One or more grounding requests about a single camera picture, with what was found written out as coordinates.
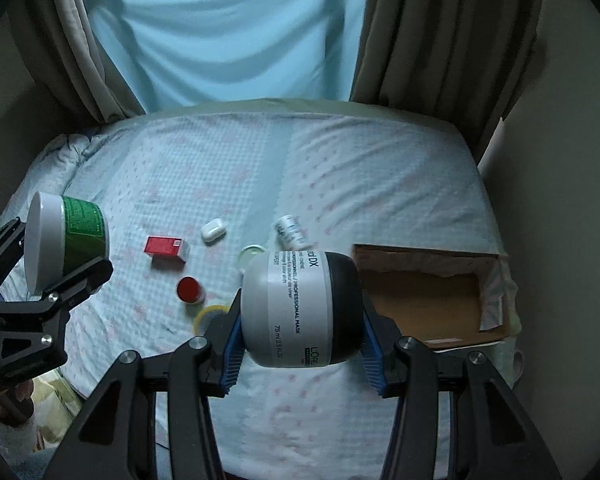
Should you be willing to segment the person's left hand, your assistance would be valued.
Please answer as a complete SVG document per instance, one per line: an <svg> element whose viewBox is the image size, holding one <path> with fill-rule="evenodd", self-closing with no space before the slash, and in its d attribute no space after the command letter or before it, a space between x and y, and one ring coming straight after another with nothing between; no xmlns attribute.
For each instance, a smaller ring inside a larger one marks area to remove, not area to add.
<svg viewBox="0 0 600 480"><path fill-rule="evenodd" d="M34 385L31 379L22 384L0 391L0 422L9 427L19 427L34 413L31 396Z"/></svg>

